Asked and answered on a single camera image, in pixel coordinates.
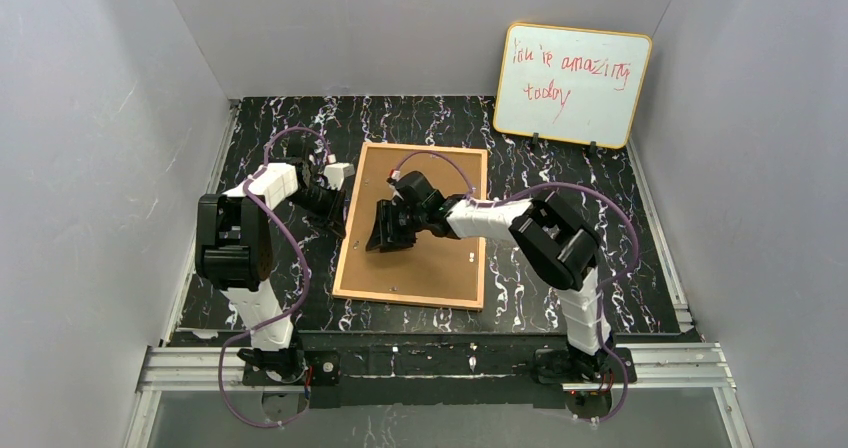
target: whiteboard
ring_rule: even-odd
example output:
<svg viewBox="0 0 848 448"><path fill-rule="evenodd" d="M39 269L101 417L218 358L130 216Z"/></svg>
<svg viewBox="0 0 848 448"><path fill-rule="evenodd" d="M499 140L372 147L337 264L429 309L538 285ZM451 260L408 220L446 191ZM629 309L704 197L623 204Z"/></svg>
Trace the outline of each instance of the whiteboard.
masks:
<svg viewBox="0 0 848 448"><path fill-rule="evenodd" d="M506 33L493 125L621 148L650 54L645 35L515 23Z"/></svg>

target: black and white marble surface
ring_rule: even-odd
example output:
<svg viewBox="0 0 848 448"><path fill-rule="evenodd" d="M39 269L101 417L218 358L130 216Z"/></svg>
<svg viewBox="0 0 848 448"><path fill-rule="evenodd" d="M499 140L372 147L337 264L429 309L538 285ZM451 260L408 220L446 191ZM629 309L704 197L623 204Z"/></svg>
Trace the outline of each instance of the black and white marble surface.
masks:
<svg viewBox="0 0 848 448"><path fill-rule="evenodd" d="M493 98L476 96L248 98L240 107L218 189L236 186L253 173L268 139L297 125L319 130L338 160L354 166L364 141L486 148L489 199L544 181L564 181L590 186L618 203L640 236L641 263L628 282L608 289L607 318L618 332L679 332L627 152L601 149L589 156L581 146L545 141L531 152L526 138L494 130L493 111ZM282 156L284 152L281 140L273 153ZM349 198L352 177L348 184ZM561 194L603 237L601 278L621 270L631 250L621 222L597 201L581 194ZM301 240L312 272L312 288L296 316L300 330L565 332L553 289L510 244L486 244L485 306L480 312L333 299L341 241L310 226L300 209L286 204L277 213ZM280 303L290 305L300 294L301 271L285 239L272 231L277 263L271 280ZM193 275L179 329L226 331L244 326L227 299Z"/></svg>

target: gray wall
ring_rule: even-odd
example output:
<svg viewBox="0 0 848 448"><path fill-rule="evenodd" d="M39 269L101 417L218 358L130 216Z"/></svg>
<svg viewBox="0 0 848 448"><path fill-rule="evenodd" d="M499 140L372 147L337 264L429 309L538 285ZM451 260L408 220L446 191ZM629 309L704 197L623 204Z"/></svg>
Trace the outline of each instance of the gray wall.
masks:
<svg viewBox="0 0 848 448"><path fill-rule="evenodd" d="M848 0L673 0L633 136L755 444L845 446Z"/></svg>
<svg viewBox="0 0 848 448"><path fill-rule="evenodd" d="M492 95L512 22L651 34L669 0L174 0L230 98Z"/></svg>
<svg viewBox="0 0 848 448"><path fill-rule="evenodd" d="M227 109L172 0L0 0L0 444L121 445Z"/></svg>

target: red handwriting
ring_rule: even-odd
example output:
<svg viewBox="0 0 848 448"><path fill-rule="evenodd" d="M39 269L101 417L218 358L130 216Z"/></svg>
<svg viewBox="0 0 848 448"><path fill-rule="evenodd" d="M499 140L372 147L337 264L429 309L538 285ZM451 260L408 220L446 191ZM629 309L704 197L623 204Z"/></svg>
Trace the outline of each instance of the red handwriting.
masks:
<svg viewBox="0 0 848 448"><path fill-rule="evenodd" d="M592 59L582 56L566 56L562 59L560 68L573 72L582 71L590 75L599 75L613 80L622 80L621 86L613 88L615 91L624 90L627 87L627 79L630 77L630 63L615 63L611 65L608 58Z"/></svg>
<svg viewBox="0 0 848 448"><path fill-rule="evenodd" d="M531 51L527 47L520 47L521 42L518 41L517 39L513 40L512 43L513 43L513 48L515 49L515 54L512 55L512 62L513 63L523 63L525 61L532 61L533 60L533 51Z"/></svg>
<svg viewBox="0 0 848 448"><path fill-rule="evenodd" d="M559 118L559 115L562 114L562 110L565 109L565 104L568 102L568 97L571 96L571 90L563 91L562 88L558 88L554 86L554 80L551 79L551 82L548 86L544 86L541 88L536 88L530 83L527 83L527 88L524 88L524 93L527 93L527 99L530 101L535 100L552 100L559 102L559 111L557 112L557 116L554 118L554 121L551 124L556 123L556 120Z"/></svg>

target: wooden tray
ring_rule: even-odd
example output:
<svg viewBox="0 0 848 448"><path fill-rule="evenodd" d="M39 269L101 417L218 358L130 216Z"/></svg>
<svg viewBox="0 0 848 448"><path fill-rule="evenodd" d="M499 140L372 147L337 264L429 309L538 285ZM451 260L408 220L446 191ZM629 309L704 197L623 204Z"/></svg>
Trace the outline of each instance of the wooden tray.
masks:
<svg viewBox="0 0 848 448"><path fill-rule="evenodd" d="M391 199L389 172L417 150L444 153L475 184L475 198L486 198L488 152L470 148L364 143L347 216L333 296L412 305L483 309L483 238L452 240L418 233L415 246L392 253L366 252L374 227L377 201ZM465 182L445 160L418 155L404 164L402 174L423 173L434 188L449 196L467 191Z"/></svg>

